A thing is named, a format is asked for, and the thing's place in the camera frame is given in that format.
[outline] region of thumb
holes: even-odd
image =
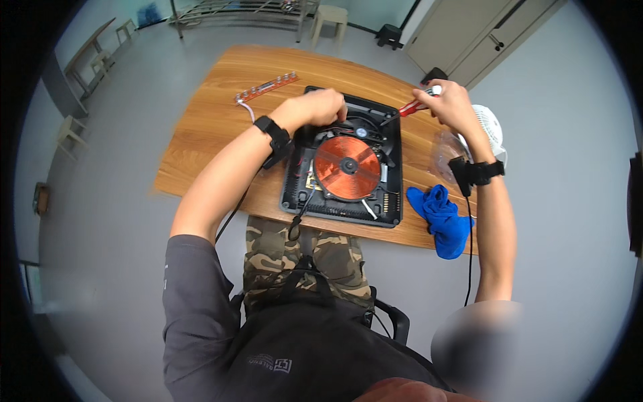
[[[429,109],[433,109],[440,104],[440,98],[435,98],[421,89],[414,89],[413,96],[423,104],[427,105]]]

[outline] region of metal bed frame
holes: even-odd
[[[215,21],[224,24],[265,26],[297,33],[296,40],[302,40],[303,20],[310,12],[315,12],[321,0],[301,0],[298,7],[292,12],[285,13],[281,9],[279,0],[203,0],[188,11],[178,15],[174,0],[170,0],[172,17],[170,24],[174,24],[183,38],[183,30],[190,22]]]

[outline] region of blue cloth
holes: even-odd
[[[424,193],[409,187],[406,198],[413,209],[429,222],[429,233],[435,236],[435,251],[445,260],[457,258],[469,237],[469,217],[458,216],[458,206],[448,198],[449,190],[438,184]]]

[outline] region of screwdriver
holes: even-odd
[[[426,92],[427,94],[437,98],[442,93],[442,87],[439,86],[439,85],[435,85],[435,86],[432,86],[430,88],[425,89],[424,92]],[[398,109],[399,114],[396,114],[395,116],[387,118],[379,126],[381,127],[383,125],[389,124],[390,122],[392,122],[393,120],[395,120],[398,117],[407,117],[409,114],[413,114],[413,113],[415,113],[417,111],[425,110],[425,109],[428,109],[428,107],[426,107],[426,105],[424,105],[423,103],[420,103],[419,100],[414,100],[413,102],[409,102],[406,105],[400,107]]]

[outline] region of person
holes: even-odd
[[[464,136],[475,162],[495,162],[467,91],[445,80],[431,85],[442,86],[440,98],[419,89],[413,96]],[[344,98],[333,89],[288,99],[269,115],[291,136],[305,124],[346,116]],[[254,125],[242,132],[203,169],[176,211],[163,291],[164,377],[174,400],[473,401],[451,389],[426,358],[363,325],[374,301],[353,237],[313,230],[307,257],[303,234],[289,241],[286,224],[250,217],[247,318],[240,326],[215,233],[271,154],[270,140]],[[501,176],[478,187],[477,225],[475,300],[510,300],[516,228]]]

